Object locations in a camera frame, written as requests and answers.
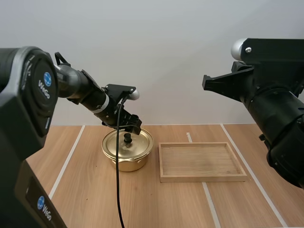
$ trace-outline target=blue logo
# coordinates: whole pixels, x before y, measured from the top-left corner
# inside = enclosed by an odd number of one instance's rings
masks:
[[[43,79],[44,79],[44,83],[46,84],[46,86],[48,86],[48,87],[51,86],[51,84],[52,84],[52,77],[49,74],[49,72],[45,72],[44,73]]]
[[[37,202],[37,208],[38,210],[41,210],[43,208],[44,205],[44,197],[40,196]]]

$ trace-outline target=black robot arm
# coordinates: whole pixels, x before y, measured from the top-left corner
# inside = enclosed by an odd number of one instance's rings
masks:
[[[243,39],[232,47],[232,73],[203,79],[203,88],[242,102],[263,134],[267,161],[304,188],[304,40]]]
[[[123,101],[139,97],[135,87],[100,88],[59,53],[56,59],[58,66],[38,47],[0,48],[1,228],[66,228],[26,161],[44,146],[58,97],[83,104],[112,128]],[[139,134],[142,122],[121,107],[120,128]]]
[[[103,121],[103,125],[116,128],[119,102],[127,97],[129,100],[139,98],[139,93],[133,86],[108,84],[101,88],[94,79],[84,70],[75,70],[61,56],[55,54],[57,66],[55,65],[59,97],[67,98],[76,105],[81,103],[96,117]],[[139,134],[141,131],[141,120],[137,115],[121,110],[120,128],[127,132]]]

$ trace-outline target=white wall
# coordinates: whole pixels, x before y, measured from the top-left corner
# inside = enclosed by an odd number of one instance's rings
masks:
[[[144,124],[251,123],[245,107],[203,91],[230,73],[239,38],[304,38],[302,0],[2,0],[0,46],[60,51],[96,82],[136,86]],[[58,101],[52,124],[100,124]]]

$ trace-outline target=tray rim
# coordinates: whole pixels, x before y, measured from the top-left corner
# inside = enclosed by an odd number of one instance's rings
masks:
[[[240,170],[241,173],[238,174],[219,174],[219,175],[202,175],[202,174],[191,174],[191,175],[164,175],[163,174],[163,165],[162,165],[162,145],[163,147],[165,147],[166,145],[207,145],[207,144],[212,144],[212,145],[216,145],[216,144],[224,144],[230,154],[230,157],[232,159],[232,161],[234,162],[235,166]],[[160,179],[161,182],[166,182],[164,181],[165,178],[221,178],[221,177],[236,177],[238,180],[238,182],[241,181],[245,181],[247,179],[247,174],[245,172],[245,170],[243,169],[243,166],[241,165],[241,163],[239,162],[238,158],[236,157],[235,153],[233,152],[230,144],[228,142],[160,142],[158,145],[158,151],[159,151],[159,161],[160,161]]]

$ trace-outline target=lid knob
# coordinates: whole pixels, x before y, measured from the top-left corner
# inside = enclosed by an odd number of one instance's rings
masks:
[[[123,136],[124,136],[124,140],[123,140],[123,141],[124,141],[126,144],[129,144],[129,143],[132,142],[131,134],[130,134],[130,133],[126,133],[126,134],[124,134]]]

